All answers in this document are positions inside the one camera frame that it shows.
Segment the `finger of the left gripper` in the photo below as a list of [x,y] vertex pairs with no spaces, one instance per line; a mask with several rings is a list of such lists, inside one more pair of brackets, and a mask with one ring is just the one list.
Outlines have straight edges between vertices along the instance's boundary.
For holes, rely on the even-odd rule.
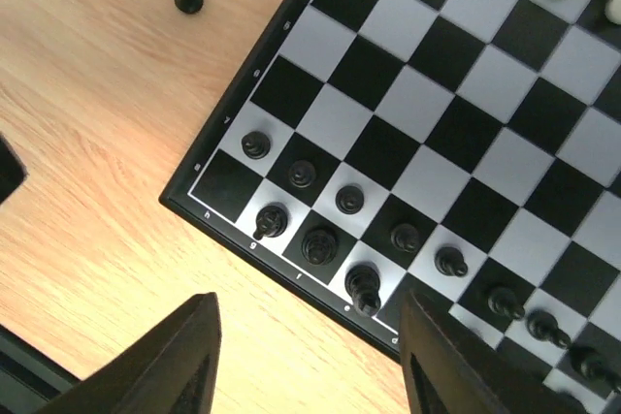
[[0,203],[3,204],[25,181],[27,171],[19,157],[1,136],[0,147]]

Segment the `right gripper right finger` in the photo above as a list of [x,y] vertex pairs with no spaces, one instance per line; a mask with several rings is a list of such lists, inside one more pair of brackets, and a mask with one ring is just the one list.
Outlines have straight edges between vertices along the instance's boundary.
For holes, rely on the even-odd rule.
[[577,413],[575,403],[500,357],[427,296],[401,309],[401,365],[411,413]]

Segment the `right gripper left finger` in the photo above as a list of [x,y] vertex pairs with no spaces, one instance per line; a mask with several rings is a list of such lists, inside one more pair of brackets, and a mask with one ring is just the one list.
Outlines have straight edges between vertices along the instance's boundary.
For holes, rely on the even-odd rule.
[[209,413],[221,323],[216,293],[196,294],[41,413]]

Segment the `black pawn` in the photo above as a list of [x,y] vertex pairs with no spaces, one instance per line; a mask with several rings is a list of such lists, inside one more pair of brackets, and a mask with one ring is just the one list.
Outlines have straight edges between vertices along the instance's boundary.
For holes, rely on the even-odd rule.
[[443,275],[464,277],[469,268],[461,250],[453,245],[441,247],[435,254],[436,269]]

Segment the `black piece lowest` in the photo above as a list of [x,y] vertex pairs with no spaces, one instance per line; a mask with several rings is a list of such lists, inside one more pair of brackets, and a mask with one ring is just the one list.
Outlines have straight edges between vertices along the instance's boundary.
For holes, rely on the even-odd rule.
[[526,319],[527,330],[534,339],[547,341],[560,349],[568,349],[572,340],[560,327],[557,319],[545,310],[533,311]]
[[261,131],[251,131],[241,139],[244,155],[250,159],[264,158],[271,150],[271,140],[267,134]]

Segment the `black knight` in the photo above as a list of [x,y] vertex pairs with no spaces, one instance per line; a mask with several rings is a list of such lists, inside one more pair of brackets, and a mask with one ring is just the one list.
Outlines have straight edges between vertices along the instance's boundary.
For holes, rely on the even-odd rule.
[[287,225],[287,211],[279,205],[267,205],[262,207],[255,217],[252,237],[255,240],[278,237],[286,230]]

